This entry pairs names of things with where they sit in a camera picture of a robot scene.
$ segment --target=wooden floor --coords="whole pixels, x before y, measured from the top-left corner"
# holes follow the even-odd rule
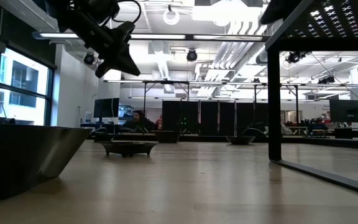
[[[283,151],[333,170],[347,162],[333,164],[339,149]],[[150,157],[122,158],[86,142],[59,179],[0,201],[0,223],[358,224],[358,194],[269,163],[267,144],[159,144]]]

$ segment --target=white wall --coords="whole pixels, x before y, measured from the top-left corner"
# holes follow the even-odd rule
[[[118,83],[98,79],[92,69],[67,53],[62,45],[57,45],[55,63],[58,69],[53,85],[52,125],[80,127],[80,118],[85,121],[85,112],[93,113],[95,100],[119,98]]]

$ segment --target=black partition panel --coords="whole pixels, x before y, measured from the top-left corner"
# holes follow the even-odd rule
[[[234,135],[234,117],[235,117],[234,103],[219,102],[219,135],[233,136]]]
[[[196,129],[198,123],[198,102],[182,101],[180,103],[181,119],[186,120],[187,127]]]
[[[165,131],[179,131],[180,101],[162,101],[162,128]]]
[[[242,133],[254,122],[254,104],[236,103],[237,113],[237,135]]]
[[[204,136],[218,135],[218,102],[201,102],[200,133]]]
[[[255,117],[257,123],[268,123],[269,122],[269,104],[268,103],[257,103]]]

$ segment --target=desk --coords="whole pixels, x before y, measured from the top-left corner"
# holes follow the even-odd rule
[[[97,123],[82,123],[80,124],[81,128],[106,128],[108,133],[114,134],[114,125],[115,124],[97,124]]]

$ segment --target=window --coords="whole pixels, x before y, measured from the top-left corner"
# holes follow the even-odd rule
[[[4,96],[5,93],[3,91],[0,91],[0,113],[3,113],[2,104],[4,104]]]
[[[44,125],[45,99],[1,88],[0,91],[0,117],[6,113],[6,117],[15,118],[17,124]]]
[[[49,69],[10,49],[0,60],[0,117],[44,125]]]
[[[1,55],[0,67],[0,83],[46,95],[48,67],[10,49]],[[12,96],[9,101],[11,98],[18,101],[22,97]]]
[[[6,49],[0,56],[0,117],[17,124],[49,124],[52,75],[48,67]]]

